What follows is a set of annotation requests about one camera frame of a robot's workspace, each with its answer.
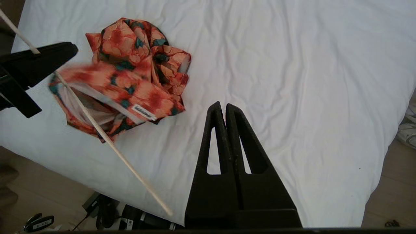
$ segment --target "clothing label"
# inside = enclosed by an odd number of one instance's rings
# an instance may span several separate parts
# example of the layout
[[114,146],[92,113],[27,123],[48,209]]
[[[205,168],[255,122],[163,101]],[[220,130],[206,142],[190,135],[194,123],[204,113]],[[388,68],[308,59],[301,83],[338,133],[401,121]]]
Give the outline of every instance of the clothing label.
[[133,229],[133,220],[131,219],[127,219],[127,227],[126,227],[126,231],[130,231]]
[[135,112],[141,114],[143,117],[153,120],[155,121],[157,118],[154,114],[150,113],[150,111],[144,109],[141,105],[139,104],[134,104],[133,108],[132,108]]
[[46,225],[51,224],[51,223],[52,223],[52,219],[48,219],[48,220],[46,220],[42,223],[38,223],[38,224],[33,225],[33,229],[35,230],[35,229],[38,229],[40,227],[46,226]]

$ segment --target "white bed sheet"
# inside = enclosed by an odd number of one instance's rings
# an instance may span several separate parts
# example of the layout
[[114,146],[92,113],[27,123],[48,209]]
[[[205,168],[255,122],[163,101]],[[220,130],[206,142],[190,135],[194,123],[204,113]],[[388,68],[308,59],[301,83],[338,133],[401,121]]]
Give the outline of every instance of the white bed sheet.
[[[36,46],[77,45],[121,17],[157,25],[193,56],[186,112],[129,130],[117,147],[183,217],[207,108],[246,114],[304,227],[360,226],[415,87],[414,1],[27,0],[19,29]],[[26,50],[16,39],[13,51]],[[45,79],[42,112],[0,112],[2,146],[96,191],[166,217],[108,145],[66,124]],[[210,162],[216,170],[218,161]]]

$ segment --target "orange floral fabric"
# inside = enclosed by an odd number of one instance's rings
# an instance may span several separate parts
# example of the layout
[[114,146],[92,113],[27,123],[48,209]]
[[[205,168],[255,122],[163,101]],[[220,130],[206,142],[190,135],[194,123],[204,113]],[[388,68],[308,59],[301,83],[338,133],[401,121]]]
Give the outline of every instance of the orange floral fabric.
[[[77,90],[77,95],[93,111],[115,116],[105,124],[112,139],[137,126],[138,119],[157,123],[185,110],[181,95],[188,82],[186,71],[191,55],[169,46],[156,26],[121,18],[101,33],[87,33],[86,37],[93,52],[92,64],[67,67],[60,74],[73,90],[83,84],[93,93],[98,92],[101,100],[87,97],[82,90]],[[56,77],[49,88],[69,125],[101,138],[88,121],[71,113],[65,105],[68,101],[63,98],[63,86]]]

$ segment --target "wooden stick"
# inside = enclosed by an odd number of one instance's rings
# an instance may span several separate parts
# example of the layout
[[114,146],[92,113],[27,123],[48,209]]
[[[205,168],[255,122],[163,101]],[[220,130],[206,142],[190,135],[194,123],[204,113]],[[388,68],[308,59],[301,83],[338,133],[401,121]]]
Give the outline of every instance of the wooden stick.
[[[4,14],[4,12],[0,9],[0,17],[9,25],[9,27],[30,47],[30,50],[34,54],[40,54],[39,50],[34,47],[23,35],[22,33],[14,26],[14,24],[10,21],[10,19]],[[104,132],[104,130],[100,127],[100,125],[95,121],[95,119],[91,116],[88,112],[87,108],[84,104],[79,100],[78,96],[74,93],[71,87],[67,84],[67,82],[62,78],[62,76],[57,72],[54,71],[54,74],[58,79],[62,82],[62,84],[69,90],[72,97],[78,103],[79,107],[81,108],[82,112],[86,115],[88,120],[92,123],[94,128],[97,132],[101,135],[101,137],[107,142],[107,144],[114,150],[116,155],[124,162],[124,164],[130,169],[130,171],[136,176],[136,178],[146,187],[147,191],[154,197],[154,199],[162,206],[162,208],[166,211],[169,216],[173,215],[172,210],[165,204],[165,202],[159,197],[159,195],[155,192],[152,185],[147,182],[130,164],[130,162],[126,159],[126,157],[116,148],[113,141],[109,138],[109,136]]]

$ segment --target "wrinkled white sheet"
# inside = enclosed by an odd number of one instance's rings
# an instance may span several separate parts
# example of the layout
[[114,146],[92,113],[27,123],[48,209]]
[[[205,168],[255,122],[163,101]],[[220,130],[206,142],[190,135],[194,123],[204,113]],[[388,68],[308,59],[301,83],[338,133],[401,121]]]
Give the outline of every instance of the wrinkled white sheet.
[[[144,19],[192,54],[187,111],[116,141],[173,209],[170,220],[183,224],[206,110],[219,100],[244,111],[305,227],[351,227],[361,225],[415,87],[415,4],[27,0],[19,29],[36,46],[73,42],[70,62],[89,62],[86,32]],[[26,49],[15,40],[14,52]],[[0,112],[1,145],[167,218],[108,145],[67,126],[48,81],[28,91],[41,113]]]

